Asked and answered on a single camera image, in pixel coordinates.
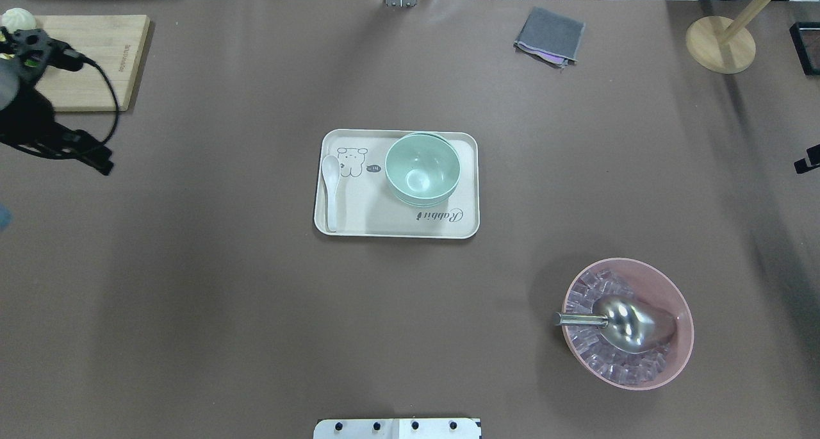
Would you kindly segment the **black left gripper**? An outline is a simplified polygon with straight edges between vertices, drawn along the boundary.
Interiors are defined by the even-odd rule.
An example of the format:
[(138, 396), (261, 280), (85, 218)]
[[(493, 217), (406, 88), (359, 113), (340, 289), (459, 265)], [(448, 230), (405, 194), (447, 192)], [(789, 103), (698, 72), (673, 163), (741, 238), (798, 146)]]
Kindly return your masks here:
[(103, 176), (114, 168), (113, 152), (85, 130), (72, 130), (55, 119), (54, 106), (37, 90), (49, 66), (77, 72), (86, 56), (41, 28), (2, 28), (2, 143), (32, 147), (44, 158), (68, 158)]

